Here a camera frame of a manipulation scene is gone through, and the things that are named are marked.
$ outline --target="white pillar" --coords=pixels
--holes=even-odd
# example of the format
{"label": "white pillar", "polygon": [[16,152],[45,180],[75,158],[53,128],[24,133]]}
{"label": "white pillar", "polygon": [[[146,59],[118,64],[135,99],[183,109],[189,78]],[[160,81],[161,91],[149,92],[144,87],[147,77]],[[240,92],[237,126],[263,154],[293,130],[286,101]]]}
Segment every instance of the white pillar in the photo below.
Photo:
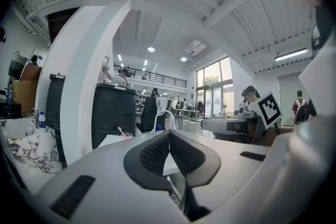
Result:
{"label": "white pillar", "polygon": [[70,61],[80,40],[104,8],[104,6],[87,6],[78,9],[58,33],[38,80],[35,100],[35,107],[38,111],[46,111],[50,74],[67,74]]}
{"label": "white pillar", "polygon": [[130,9],[131,0],[112,1],[84,34],[70,63],[60,110],[62,145],[68,165],[92,150],[92,105],[101,62]]}

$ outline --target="window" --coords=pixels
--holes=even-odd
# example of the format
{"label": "window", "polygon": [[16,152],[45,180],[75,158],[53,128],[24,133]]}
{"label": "window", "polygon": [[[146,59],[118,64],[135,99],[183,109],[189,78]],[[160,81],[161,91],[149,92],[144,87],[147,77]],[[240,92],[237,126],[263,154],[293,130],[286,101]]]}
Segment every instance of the window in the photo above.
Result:
{"label": "window", "polygon": [[228,115],[234,114],[235,112],[235,105],[234,105],[234,94],[232,92],[224,92],[223,94],[224,104],[226,105],[225,111]]}
{"label": "window", "polygon": [[220,82],[220,75],[219,62],[204,68],[204,85],[212,85],[213,83]]}
{"label": "window", "polygon": [[205,118],[211,119],[219,111],[234,115],[233,78],[230,59],[226,57],[196,73],[196,100],[202,101]]}
{"label": "window", "polygon": [[204,91],[203,90],[197,91],[196,100],[204,102]]}
{"label": "window", "polygon": [[220,61],[220,68],[222,70],[222,81],[232,79],[231,64],[228,57]]}
{"label": "window", "polygon": [[197,72],[197,88],[203,86],[203,72],[204,69]]}
{"label": "window", "polygon": [[171,106],[173,107],[173,108],[175,108],[176,107],[176,105],[177,105],[177,103],[178,103],[178,101],[181,99],[181,96],[179,95],[179,96],[174,96],[174,97],[170,97],[170,100],[172,101],[171,102]]}

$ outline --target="cup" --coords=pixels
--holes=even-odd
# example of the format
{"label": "cup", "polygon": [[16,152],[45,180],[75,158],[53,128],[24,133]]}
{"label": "cup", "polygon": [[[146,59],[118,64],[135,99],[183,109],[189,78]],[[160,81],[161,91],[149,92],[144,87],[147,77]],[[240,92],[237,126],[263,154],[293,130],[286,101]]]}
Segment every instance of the cup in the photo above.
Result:
{"label": "cup", "polygon": [[125,136],[124,135],[120,135],[122,137],[124,137],[125,139],[129,139],[129,138],[132,138],[133,137],[133,134],[132,133],[129,133],[129,132],[124,132]]}

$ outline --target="metal railing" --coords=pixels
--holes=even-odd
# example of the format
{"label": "metal railing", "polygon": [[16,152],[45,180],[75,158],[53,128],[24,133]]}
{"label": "metal railing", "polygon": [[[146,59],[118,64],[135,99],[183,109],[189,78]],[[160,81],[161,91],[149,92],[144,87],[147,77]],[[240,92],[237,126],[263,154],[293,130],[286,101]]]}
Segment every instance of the metal railing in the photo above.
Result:
{"label": "metal railing", "polygon": [[[122,70],[124,67],[120,66],[113,66],[114,67],[114,74],[119,75],[119,71]],[[135,79],[142,79],[148,80],[153,82],[159,82],[162,84],[178,86],[182,88],[187,88],[187,81],[182,79],[177,79],[169,76],[164,76],[161,74],[156,74],[148,71],[142,71],[139,69],[134,68],[127,68],[128,73],[131,75],[131,78]]]}

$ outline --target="cardboard box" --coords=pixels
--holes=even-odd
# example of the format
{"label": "cardboard box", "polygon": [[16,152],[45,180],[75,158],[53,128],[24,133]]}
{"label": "cardboard box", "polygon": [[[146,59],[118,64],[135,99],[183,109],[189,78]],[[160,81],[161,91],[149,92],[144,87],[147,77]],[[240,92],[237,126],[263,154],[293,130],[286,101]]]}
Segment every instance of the cardboard box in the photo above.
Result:
{"label": "cardboard box", "polygon": [[42,67],[26,65],[22,72],[20,80],[38,80]]}
{"label": "cardboard box", "polygon": [[33,113],[38,80],[13,80],[13,98],[21,105],[21,117]]}

